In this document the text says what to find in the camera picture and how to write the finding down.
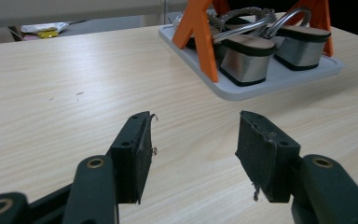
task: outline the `wooden table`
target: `wooden table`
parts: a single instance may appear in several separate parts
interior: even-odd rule
[[[0,44],[0,193],[29,202],[72,182],[104,154],[128,117],[158,115],[142,204],[121,223],[293,223],[234,155],[240,112],[260,113],[358,184],[358,36],[333,29],[340,74],[230,102],[216,96],[158,36],[158,27]]]

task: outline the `gray tray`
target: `gray tray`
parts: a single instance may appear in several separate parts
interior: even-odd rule
[[[268,64],[266,81],[252,86],[239,87],[221,74],[217,68],[219,81],[212,82],[200,70],[199,58],[195,50],[189,48],[179,49],[173,44],[172,37],[174,30],[172,25],[160,26],[158,34],[216,95],[229,101],[240,101],[324,77],[331,77],[337,75],[343,67],[343,63],[340,60],[323,55],[318,67],[307,71],[292,71],[271,57]]]

